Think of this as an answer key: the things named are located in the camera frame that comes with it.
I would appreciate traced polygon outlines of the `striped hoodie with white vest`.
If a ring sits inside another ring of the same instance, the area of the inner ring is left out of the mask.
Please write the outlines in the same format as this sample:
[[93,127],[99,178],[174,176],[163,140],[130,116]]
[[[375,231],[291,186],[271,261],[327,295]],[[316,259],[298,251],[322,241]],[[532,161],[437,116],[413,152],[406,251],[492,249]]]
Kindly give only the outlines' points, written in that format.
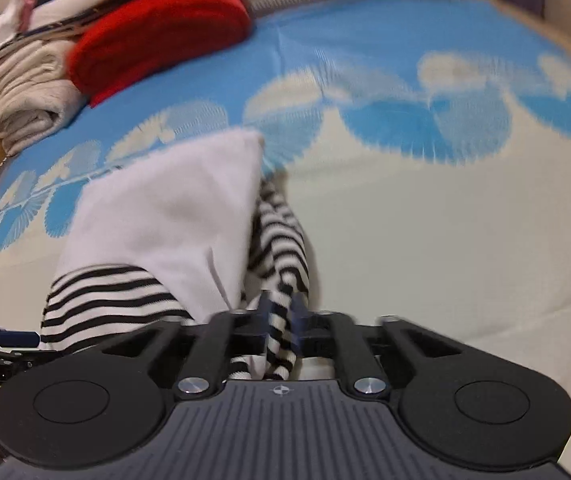
[[203,324],[265,306],[264,343],[235,358],[231,376],[289,378],[309,266],[262,154],[258,131],[223,130],[87,184],[46,296],[42,348],[75,352],[156,321]]

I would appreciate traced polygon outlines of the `blue patterned bed sheet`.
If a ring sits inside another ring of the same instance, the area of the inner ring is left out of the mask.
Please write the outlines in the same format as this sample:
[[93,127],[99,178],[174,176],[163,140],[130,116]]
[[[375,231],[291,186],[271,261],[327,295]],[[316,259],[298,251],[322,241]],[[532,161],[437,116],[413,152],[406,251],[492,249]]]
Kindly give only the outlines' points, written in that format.
[[264,135],[313,303],[529,356],[571,344],[571,52],[484,0],[333,0],[83,110],[4,165],[0,323],[32,325],[81,191],[226,127]]

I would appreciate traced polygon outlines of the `cream folded blanket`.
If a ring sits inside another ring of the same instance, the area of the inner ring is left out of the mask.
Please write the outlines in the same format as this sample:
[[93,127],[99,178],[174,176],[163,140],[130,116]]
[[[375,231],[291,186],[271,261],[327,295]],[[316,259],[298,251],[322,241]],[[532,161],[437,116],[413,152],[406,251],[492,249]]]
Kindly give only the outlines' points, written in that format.
[[69,40],[35,41],[0,64],[0,142],[8,156],[66,127],[86,104],[68,76]]

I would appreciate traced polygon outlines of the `red folded blanket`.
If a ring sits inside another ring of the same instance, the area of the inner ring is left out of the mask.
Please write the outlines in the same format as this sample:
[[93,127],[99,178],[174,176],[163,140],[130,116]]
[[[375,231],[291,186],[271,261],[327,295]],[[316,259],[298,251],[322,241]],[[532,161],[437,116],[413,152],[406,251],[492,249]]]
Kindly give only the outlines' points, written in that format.
[[161,70],[233,47],[252,30],[245,0],[132,0],[81,36],[68,76],[95,106]]

